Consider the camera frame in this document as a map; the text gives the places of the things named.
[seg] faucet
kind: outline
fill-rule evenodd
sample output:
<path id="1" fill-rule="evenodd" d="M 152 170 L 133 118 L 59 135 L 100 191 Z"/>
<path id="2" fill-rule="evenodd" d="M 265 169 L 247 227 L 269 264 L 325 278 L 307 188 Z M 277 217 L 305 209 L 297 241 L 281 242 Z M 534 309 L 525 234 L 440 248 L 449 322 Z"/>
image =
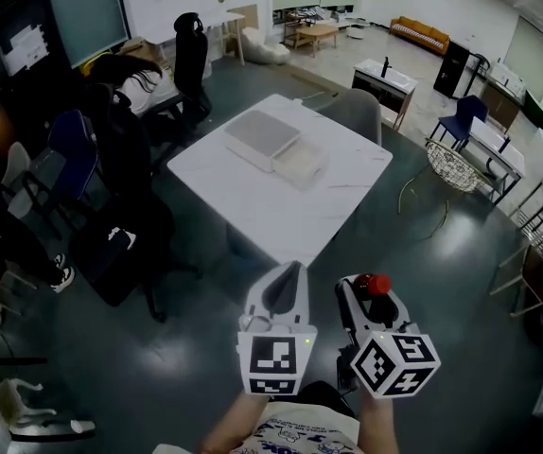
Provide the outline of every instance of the faucet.
<path id="1" fill-rule="evenodd" d="M 385 78 L 385 75 L 387 74 L 387 69 L 391 69 L 392 66 L 389 65 L 389 58 L 385 56 L 385 63 L 383 64 L 383 72 L 381 72 L 381 77 Z"/>

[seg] white beanbag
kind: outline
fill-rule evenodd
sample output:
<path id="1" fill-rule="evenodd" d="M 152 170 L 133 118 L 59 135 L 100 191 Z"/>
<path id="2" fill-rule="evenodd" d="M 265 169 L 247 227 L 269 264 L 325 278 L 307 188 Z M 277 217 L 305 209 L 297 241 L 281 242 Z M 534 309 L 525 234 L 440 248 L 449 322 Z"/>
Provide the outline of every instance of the white beanbag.
<path id="1" fill-rule="evenodd" d="M 282 44 L 265 45 L 265 40 L 256 28 L 242 29 L 242 52 L 244 59 L 257 64 L 284 64 L 290 59 L 290 51 Z"/>

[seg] black pants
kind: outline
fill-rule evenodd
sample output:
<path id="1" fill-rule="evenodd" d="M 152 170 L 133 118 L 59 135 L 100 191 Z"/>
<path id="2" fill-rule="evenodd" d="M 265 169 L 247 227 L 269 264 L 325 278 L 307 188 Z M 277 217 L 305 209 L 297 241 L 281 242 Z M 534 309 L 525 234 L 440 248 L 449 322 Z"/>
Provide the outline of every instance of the black pants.
<path id="1" fill-rule="evenodd" d="M 356 418 L 356 414 L 342 399 L 341 394 L 322 381 L 310 383 L 295 396 L 278 396 L 274 400 L 278 402 L 294 402 L 296 404 L 321 405 L 352 419 Z"/>
<path id="2" fill-rule="evenodd" d="M 59 284 L 63 274 L 48 258 L 43 244 L 0 201 L 0 260 L 14 262 L 28 274 L 49 285 Z"/>

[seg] wooden coffee table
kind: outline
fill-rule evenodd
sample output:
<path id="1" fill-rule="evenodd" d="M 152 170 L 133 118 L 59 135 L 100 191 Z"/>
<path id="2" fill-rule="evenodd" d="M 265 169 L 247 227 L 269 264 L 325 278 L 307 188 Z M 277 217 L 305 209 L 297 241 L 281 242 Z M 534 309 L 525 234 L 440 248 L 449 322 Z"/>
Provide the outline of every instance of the wooden coffee table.
<path id="1" fill-rule="evenodd" d="M 337 34 L 339 29 L 335 26 L 325 26 L 316 24 L 314 26 L 302 26 L 297 28 L 297 38 L 294 41 L 294 48 L 299 45 L 311 43 L 313 48 L 313 57 L 316 57 L 316 45 L 320 45 L 320 40 L 327 37 L 335 38 L 335 47 L 337 47 Z"/>

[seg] black sneaker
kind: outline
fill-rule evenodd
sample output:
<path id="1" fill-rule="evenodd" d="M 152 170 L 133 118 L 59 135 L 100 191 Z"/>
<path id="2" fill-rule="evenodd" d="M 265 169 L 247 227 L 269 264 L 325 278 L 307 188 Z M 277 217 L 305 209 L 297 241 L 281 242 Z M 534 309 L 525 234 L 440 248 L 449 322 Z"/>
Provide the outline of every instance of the black sneaker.
<path id="1" fill-rule="evenodd" d="M 56 285 L 51 285 L 55 292 L 62 292 L 64 289 L 72 284 L 72 281 L 74 281 L 74 268 L 65 268 L 61 272 L 63 272 L 63 279 L 61 280 L 61 282 Z"/>
<path id="2" fill-rule="evenodd" d="M 65 254 L 58 253 L 55 256 L 55 259 L 53 259 L 53 262 L 55 263 L 55 266 L 57 267 L 57 269 L 63 269 L 63 266 L 65 266 Z"/>

